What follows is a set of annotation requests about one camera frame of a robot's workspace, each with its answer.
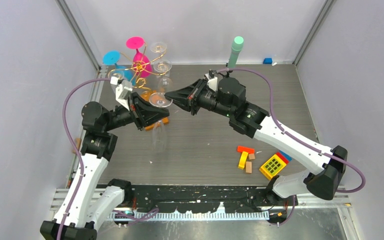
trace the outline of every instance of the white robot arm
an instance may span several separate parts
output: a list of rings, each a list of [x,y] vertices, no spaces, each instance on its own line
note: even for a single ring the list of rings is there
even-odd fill
[[[347,150],[341,146],[331,149],[279,122],[277,125],[277,120],[268,111],[246,101],[245,86],[229,77],[229,72],[220,81],[216,74],[217,71],[210,70],[203,79],[185,88],[167,92],[165,97],[192,115],[204,108],[226,116],[229,125],[238,133],[276,147],[307,168],[303,172],[272,178],[267,186],[269,202],[276,204],[280,199],[303,193],[312,193],[324,200],[333,199],[345,172],[345,165],[324,153],[346,161]]]
[[[113,179],[104,193],[91,205],[98,181],[116,147],[117,136],[108,131],[135,123],[139,130],[168,117],[169,111],[152,106],[136,92],[127,80],[112,78],[117,85],[116,100],[121,104],[108,111],[100,103],[91,101],[82,111],[82,126],[86,131],[81,147],[81,162],[67,196],[52,221],[43,221],[40,232],[46,240],[96,239],[97,231],[110,213],[123,202],[130,202],[132,185],[129,181]]]

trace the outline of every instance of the orange block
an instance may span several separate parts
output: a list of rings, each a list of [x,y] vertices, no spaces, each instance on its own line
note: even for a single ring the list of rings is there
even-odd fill
[[[250,147],[246,147],[246,146],[237,146],[236,151],[239,153],[242,153],[242,152],[247,152],[249,154],[255,153],[254,148],[250,148]]]
[[[169,124],[169,118],[168,118],[168,117],[164,117],[164,118],[162,119],[162,123],[163,123],[164,125]],[[155,125],[155,123],[152,124],[152,125],[149,125],[149,126],[145,127],[145,131],[151,131],[151,130],[154,128],[154,125]]]

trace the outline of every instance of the gray tabletop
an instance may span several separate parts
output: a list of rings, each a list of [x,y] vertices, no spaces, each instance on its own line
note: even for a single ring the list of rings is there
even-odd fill
[[[174,65],[170,78],[179,89],[202,78],[209,69],[221,65]],[[309,115],[295,66],[293,65],[241,65],[257,70],[273,82],[274,110],[283,124],[315,141],[313,123]],[[266,110],[269,109],[269,88],[258,76],[249,72],[234,72],[231,77],[246,86],[246,97]],[[148,79],[152,88],[156,80]],[[109,85],[105,83],[100,103],[113,109],[118,103]],[[113,178],[131,181],[133,184],[175,185],[259,185],[269,181],[260,173],[260,166],[277,149],[267,143],[253,140],[235,132],[227,117],[201,109],[192,116],[179,107],[169,107],[169,124],[165,126],[167,147],[157,153],[152,150],[152,131],[138,131],[130,124],[112,131],[118,142],[112,159],[100,178],[106,184]],[[238,145],[254,148],[256,159],[252,161],[252,174],[238,169],[240,153]],[[296,160],[291,161],[280,175],[304,170]]]

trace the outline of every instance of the small blue object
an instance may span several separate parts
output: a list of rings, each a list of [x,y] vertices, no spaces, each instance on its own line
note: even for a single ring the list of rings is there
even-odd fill
[[[115,69],[127,69],[126,66],[123,66],[123,65],[115,65]],[[128,81],[131,82],[131,84],[133,86],[136,85],[136,81],[133,80],[133,73],[131,70],[115,70],[114,73],[117,73],[117,72],[123,72],[124,73],[124,78],[127,79]]]
[[[262,61],[262,64],[272,64],[273,59],[271,57],[264,58],[264,61]]]
[[[292,157],[288,154],[284,153],[283,151],[279,150],[279,152],[287,159],[289,162],[292,161]]]
[[[109,51],[103,56],[104,65],[114,65],[120,60],[119,51]]]

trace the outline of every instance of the wooden block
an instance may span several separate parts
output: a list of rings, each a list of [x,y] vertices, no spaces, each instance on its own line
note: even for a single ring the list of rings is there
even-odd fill
[[[74,139],[74,142],[75,142],[75,147],[77,148],[77,150],[80,151],[80,145],[82,144],[82,139],[79,138],[79,137],[77,137],[76,139]],[[72,152],[73,154],[75,154],[75,153],[76,153],[76,150],[72,149],[71,152]]]
[[[246,172],[247,174],[252,174],[252,173],[253,173],[253,163],[252,163],[252,162],[247,161],[247,162],[245,163],[245,172]]]
[[[237,165],[238,169],[244,169],[245,168],[245,162],[247,161],[248,152],[243,151],[240,155],[239,164]]]
[[[247,152],[249,154],[255,153],[255,150],[253,148],[246,147],[246,146],[237,146],[236,151],[239,153],[242,153],[242,152]]]
[[[254,159],[256,159],[256,155],[254,153],[250,153],[248,155],[248,158],[249,158],[249,160],[254,160]]]
[[[164,117],[164,118],[162,119],[162,123],[163,123],[164,125],[169,124],[169,118],[168,118],[168,117]],[[152,129],[154,129],[154,125],[155,125],[155,124],[152,124],[152,125],[149,125],[149,126],[145,127],[145,131],[151,131]]]

